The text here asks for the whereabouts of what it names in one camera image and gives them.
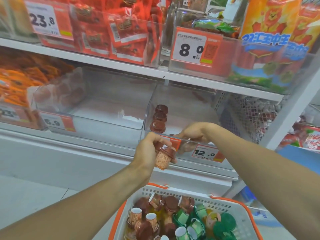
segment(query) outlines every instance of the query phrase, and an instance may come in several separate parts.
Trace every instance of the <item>white metal shelf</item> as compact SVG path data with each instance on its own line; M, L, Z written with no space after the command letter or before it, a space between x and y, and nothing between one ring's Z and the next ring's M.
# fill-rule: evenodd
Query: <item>white metal shelf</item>
M82 62L86 64L92 64L96 66L106 67L117 69L125 72L132 72L136 74L141 74L145 76L152 76L162 79L167 79L171 81L197 85L206 88L218 89L226 92L233 92L247 96L253 96L257 98L272 100L272 101L281 101L283 95L267 92L262 90L257 90L254 88L242 87L230 83L225 83L216 80L209 80L205 78L200 78L196 76L189 76L179 73L174 73L168 71L168 68L165 66L160 66L159 68L150 68L146 66L140 66L135 64L124 63L116 60L109 60L104 58L99 58L95 56L89 56L85 54L79 54L74 52L69 52L60 49L49 48L41 46L41 44L30 44L24 43L16 40L9 40L0 38L0 45L5 47L10 47L14 49L19 49L22 51L35 52L38 54L54 56L62 59L73 60L77 62Z

